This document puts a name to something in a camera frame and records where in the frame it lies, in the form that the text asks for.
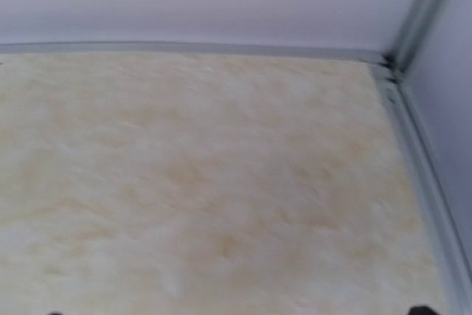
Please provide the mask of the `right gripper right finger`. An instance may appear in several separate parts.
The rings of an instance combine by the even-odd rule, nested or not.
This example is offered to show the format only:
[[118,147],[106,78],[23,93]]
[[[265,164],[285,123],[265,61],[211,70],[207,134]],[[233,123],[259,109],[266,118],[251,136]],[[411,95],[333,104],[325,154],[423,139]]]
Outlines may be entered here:
[[416,305],[409,309],[409,315],[432,315],[432,309],[426,305]]

